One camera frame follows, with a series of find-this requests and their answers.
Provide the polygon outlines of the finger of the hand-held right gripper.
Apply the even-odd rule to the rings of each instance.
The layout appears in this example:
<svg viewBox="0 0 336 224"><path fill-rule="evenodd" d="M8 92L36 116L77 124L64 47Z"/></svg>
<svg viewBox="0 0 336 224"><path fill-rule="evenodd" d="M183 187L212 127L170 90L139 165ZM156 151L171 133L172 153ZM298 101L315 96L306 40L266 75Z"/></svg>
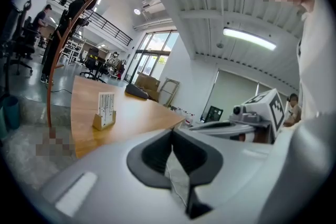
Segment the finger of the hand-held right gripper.
<svg viewBox="0 0 336 224"><path fill-rule="evenodd" d="M191 127L189 130L229 140L254 139L253 126L230 121L203 123L199 126Z"/></svg>

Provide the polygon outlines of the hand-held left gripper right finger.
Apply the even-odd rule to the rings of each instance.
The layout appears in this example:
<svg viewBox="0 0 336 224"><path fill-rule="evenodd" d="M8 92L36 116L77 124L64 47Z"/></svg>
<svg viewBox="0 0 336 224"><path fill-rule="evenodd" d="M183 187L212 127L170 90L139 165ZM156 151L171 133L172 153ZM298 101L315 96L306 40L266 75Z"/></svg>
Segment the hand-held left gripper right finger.
<svg viewBox="0 0 336 224"><path fill-rule="evenodd" d="M232 141L173 129L175 156L189 178L187 207L173 223L261 223L278 175L278 144Z"/></svg>

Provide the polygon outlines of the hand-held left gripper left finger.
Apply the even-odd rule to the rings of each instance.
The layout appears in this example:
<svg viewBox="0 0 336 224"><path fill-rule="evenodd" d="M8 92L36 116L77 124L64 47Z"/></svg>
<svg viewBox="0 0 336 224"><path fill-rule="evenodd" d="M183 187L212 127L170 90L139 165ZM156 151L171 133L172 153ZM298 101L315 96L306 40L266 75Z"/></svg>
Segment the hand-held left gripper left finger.
<svg viewBox="0 0 336 224"><path fill-rule="evenodd" d="M98 147L44 184L42 196L71 223L186 223L170 190L146 186L127 167L128 152L160 132Z"/></svg>

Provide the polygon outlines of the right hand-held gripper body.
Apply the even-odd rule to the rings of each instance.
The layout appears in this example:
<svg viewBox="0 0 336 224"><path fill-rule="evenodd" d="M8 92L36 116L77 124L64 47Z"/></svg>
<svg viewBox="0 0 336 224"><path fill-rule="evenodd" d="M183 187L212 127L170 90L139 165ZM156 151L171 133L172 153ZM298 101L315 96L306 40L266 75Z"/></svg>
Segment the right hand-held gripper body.
<svg viewBox="0 0 336 224"><path fill-rule="evenodd" d="M267 134L270 144L278 136L285 112L276 89L262 92L233 108L229 120L254 127L254 133Z"/></svg>

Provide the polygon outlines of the person's right hand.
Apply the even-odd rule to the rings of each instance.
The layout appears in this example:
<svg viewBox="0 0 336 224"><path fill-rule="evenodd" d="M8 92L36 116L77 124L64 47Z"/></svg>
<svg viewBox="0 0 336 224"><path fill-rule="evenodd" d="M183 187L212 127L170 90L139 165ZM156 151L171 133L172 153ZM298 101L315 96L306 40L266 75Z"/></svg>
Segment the person's right hand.
<svg viewBox="0 0 336 224"><path fill-rule="evenodd" d="M246 143L270 144L267 134L244 133L238 135L238 140Z"/></svg>

